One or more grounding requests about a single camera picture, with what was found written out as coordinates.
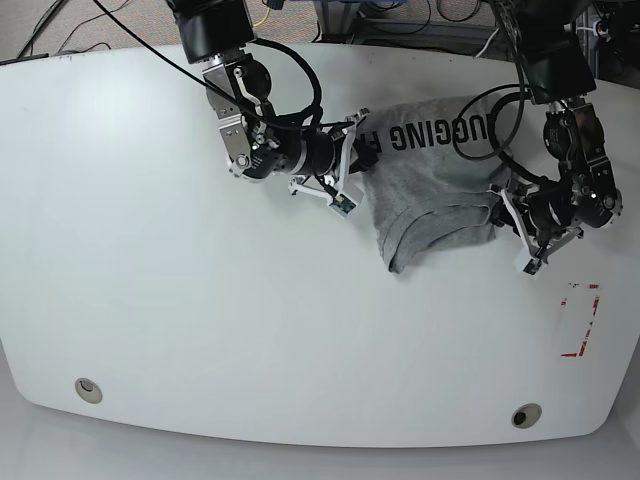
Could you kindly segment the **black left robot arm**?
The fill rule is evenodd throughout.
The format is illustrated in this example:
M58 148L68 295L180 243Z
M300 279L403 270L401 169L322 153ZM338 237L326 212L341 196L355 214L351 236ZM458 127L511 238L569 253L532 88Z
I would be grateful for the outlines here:
M516 264L529 275L582 237L584 227L601 228L623 209L602 124L585 98L596 84L574 23L588 6L586 1L490 4L518 78L517 83L502 86L505 94L487 120L492 150L484 157L498 158L512 173L506 186L490 189L500 198L491 221L498 227L511 226L519 236L523 250ZM518 105L516 123L522 121L526 103L547 106L543 141L557 162L558 179L530 172L508 153L518 126L505 140L498 139L498 117L512 102Z

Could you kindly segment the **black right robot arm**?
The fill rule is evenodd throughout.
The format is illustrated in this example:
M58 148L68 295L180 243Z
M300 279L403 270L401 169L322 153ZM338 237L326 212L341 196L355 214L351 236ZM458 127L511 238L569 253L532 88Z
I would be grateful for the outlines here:
M290 194L321 198L341 216L354 210L364 193L351 177L377 161L356 138L368 110L342 122L323 123L316 73L292 49L257 37L245 2L171 1L168 6L188 62L207 65L203 83L219 121L229 172L255 182L288 175ZM276 113L269 99L270 73L245 50L251 42L284 53L303 70L313 94L307 107Z

